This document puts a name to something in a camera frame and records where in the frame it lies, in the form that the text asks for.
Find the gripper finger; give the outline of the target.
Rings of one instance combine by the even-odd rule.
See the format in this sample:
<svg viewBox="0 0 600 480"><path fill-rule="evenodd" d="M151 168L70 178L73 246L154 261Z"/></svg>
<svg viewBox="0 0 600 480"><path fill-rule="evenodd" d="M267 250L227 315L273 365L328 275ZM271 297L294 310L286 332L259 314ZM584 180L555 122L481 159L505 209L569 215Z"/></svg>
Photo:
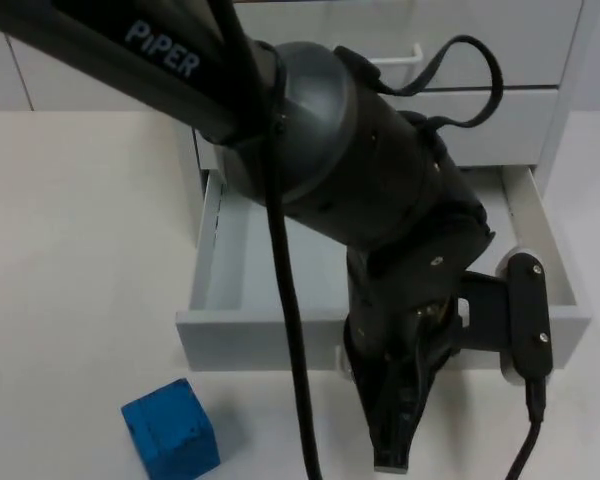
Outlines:
<svg viewBox="0 0 600 480"><path fill-rule="evenodd" d="M424 413L430 390L438 372L456 355L454 348L431 354L428 350L396 351L399 362L396 432L398 450L411 448L416 429Z"/></svg>
<svg viewBox="0 0 600 480"><path fill-rule="evenodd" d="M369 430L374 470L406 473L407 421L401 400L403 363L396 359L365 359L354 350L347 354Z"/></svg>

